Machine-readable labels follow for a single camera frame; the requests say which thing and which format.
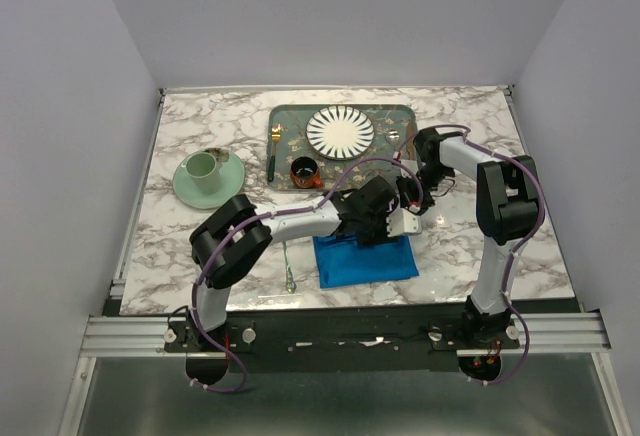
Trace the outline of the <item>silver spoon on tray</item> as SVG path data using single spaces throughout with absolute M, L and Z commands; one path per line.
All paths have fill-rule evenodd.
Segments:
M 389 130 L 386 133 L 386 139 L 392 146 L 395 146 L 400 141 L 399 132 L 397 130 L 395 130 L 395 129 Z

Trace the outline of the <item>green floral serving tray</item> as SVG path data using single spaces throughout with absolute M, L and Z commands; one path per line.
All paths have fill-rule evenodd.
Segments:
M 298 158 L 310 158 L 330 188 L 349 165 L 362 161 L 341 184 L 358 187 L 380 175 L 393 184 L 401 170 L 383 162 L 416 128 L 414 111 L 393 104 L 280 105 L 269 115 L 268 127 L 281 128 L 280 140 L 267 143 L 267 184 L 280 191 L 297 191 L 291 169 Z

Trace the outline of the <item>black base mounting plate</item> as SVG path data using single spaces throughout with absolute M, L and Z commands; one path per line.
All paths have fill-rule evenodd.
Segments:
M 202 336 L 175 318 L 165 350 L 193 375 L 219 370 L 224 346 L 250 373 L 430 370 L 494 377 L 502 354 L 521 346 L 509 312 L 475 316 L 463 303 L 339 309 L 235 311 Z

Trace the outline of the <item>blue cloth napkin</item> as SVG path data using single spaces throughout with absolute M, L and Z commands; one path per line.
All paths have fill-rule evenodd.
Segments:
M 410 240 L 402 236 L 361 246 L 354 236 L 312 239 L 322 289 L 411 279 L 419 275 Z

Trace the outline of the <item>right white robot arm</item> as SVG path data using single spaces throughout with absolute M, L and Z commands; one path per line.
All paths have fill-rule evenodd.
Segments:
M 545 219 L 544 196 L 534 160 L 509 157 L 468 139 L 470 129 L 454 125 L 442 133 L 440 125 L 414 132 L 396 150 L 411 145 L 419 161 L 415 177 L 397 180 L 400 205 L 422 215 L 434 205 L 432 192 L 457 172 L 476 183 L 476 222 L 484 236 L 475 287 L 467 297 L 456 335 L 480 348 L 501 335 L 515 313 L 510 299 L 516 259 Z

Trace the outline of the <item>green saucer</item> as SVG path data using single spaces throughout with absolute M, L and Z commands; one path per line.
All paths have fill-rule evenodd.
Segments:
M 187 206 L 199 210 L 214 209 L 240 191 L 244 184 L 245 167 L 240 158 L 227 149 L 213 147 L 197 152 L 208 152 L 217 158 L 220 167 L 218 189 L 213 194 L 203 194 L 190 180 L 185 163 L 190 155 L 196 153 L 194 152 L 176 168 L 172 179 L 173 190 L 177 198 Z

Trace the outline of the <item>orange black mug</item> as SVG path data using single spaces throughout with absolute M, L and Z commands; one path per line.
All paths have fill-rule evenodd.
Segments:
M 311 157 L 298 157 L 290 166 L 290 177 L 293 184 L 300 189 L 320 189 L 324 187 L 319 166 Z

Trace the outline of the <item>iridescent gold spoon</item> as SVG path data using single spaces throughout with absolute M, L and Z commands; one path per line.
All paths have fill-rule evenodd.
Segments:
M 283 247 L 283 255 L 284 255 L 284 261 L 285 261 L 285 275 L 286 275 L 285 288 L 288 293 L 294 294 L 296 291 L 296 282 L 294 280 L 293 271 L 290 264 L 290 258 L 288 255 L 288 248 L 285 242 L 282 243 L 282 247 Z

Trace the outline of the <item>green cup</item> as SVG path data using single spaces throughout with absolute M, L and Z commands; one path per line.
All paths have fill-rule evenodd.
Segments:
M 196 152 L 185 163 L 186 172 L 196 188 L 203 194 L 213 194 L 219 186 L 219 163 L 208 152 Z

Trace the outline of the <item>white blue striped plate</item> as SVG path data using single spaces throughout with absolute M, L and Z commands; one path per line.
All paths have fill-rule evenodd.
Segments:
M 353 106 L 334 105 L 321 108 L 306 126 L 306 138 L 322 157 L 345 161 L 364 154 L 375 137 L 371 119 Z

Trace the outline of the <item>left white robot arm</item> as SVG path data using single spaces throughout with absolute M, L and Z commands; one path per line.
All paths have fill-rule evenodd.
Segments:
M 244 194 L 230 198 L 189 237 L 200 275 L 192 290 L 188 340 L 201 351 L 220 343 L 230 289 L 268 246 L 329 236 L 353 236 L 365 246 L 386 242 L 386 218 L 398 202 L 394 187 L 380 176 L 358 189 L 284 206 L 255 205 Z

